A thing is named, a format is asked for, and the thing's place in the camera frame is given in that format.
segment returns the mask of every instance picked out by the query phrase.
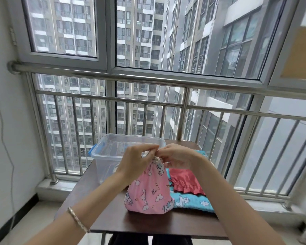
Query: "window hinge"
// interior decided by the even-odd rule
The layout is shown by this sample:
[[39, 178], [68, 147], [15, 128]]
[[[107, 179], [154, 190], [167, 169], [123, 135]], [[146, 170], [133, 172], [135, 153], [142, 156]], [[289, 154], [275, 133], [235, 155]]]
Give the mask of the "window hinge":
[[9, 32], [10, 32], [12, 44], [13, 44], [14, 46], [17, 46], [16, 35], [15, 35], [14, 29], [13, 29], [12, 27], [9, 27]]

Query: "tile floor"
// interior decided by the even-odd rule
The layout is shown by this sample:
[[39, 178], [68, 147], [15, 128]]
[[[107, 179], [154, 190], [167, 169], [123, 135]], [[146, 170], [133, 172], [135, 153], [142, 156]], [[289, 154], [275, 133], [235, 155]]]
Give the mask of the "tile floor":
[[[53, 217], [61, 204], [52, 202], [39, 202], [34, 206], [32, 210], [13, 228], [9, 237], [10, 243], [8, 243], [8, 236], [0, 242], [0, 245], [22, 245], [28, 241], [33, 235], [42, 230], [50, 222], [53, 221]], [[300, 235], [297, 229], [274, 227], [274, 229], [282, 236], [287, 245], [299, 245], [297, 238]], [[110, 239], [111, 235], [107, 234], [106, 243]], [[90, 233], [86, 235], [79, 245], [101, 245], [101, 234]], [[230, 241], [219, 240], [202, 240], [193, 239], [194, 245], [231, 245]]]

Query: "table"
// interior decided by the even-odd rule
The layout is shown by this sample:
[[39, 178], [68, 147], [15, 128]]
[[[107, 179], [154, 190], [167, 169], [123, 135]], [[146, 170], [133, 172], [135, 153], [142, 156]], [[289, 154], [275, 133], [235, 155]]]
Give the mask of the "table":
[[[190, 141], [165, 140], [167, 144], [177, 143], [192, 149], [199, 149], [197, 144]], [[72, 192], [59, 208], [55, 218], [64, 213], [69, 206], [76, 204], [83, 197], [97, 188], [98, 176], [96, 162], [90, 164]], [[148, 235], [190, 235], [198, 239], [228, 240], [220, 221], [213, 213], [173, 209], [162, 215], [146, 215], [128, 212], [124, 206], [126, 189], [118, 194], [91, 227], [91, 232], [102, 233], [102, 244], [106, 233], [139, 232]]]

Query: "pink drawstring bag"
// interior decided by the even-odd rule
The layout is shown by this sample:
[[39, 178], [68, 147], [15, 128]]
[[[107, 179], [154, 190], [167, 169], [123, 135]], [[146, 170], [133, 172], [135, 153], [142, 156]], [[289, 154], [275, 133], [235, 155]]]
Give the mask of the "pink drawstring bag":
[[163, 214], [174, 206], [169, 180], [162, 161], [155, 157], [147, 169], [128, 187], [124, 204], [129, 211]]

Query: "red ruffled cloth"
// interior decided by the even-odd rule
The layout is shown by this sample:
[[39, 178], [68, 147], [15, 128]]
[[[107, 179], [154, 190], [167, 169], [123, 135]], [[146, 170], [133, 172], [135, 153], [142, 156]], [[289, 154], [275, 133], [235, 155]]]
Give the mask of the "red ruffled cloth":
[[203, 194], [201, 185], [198, 183], [194, 173], [189, 169], [169, 169], [171, 182], [175, 192]]

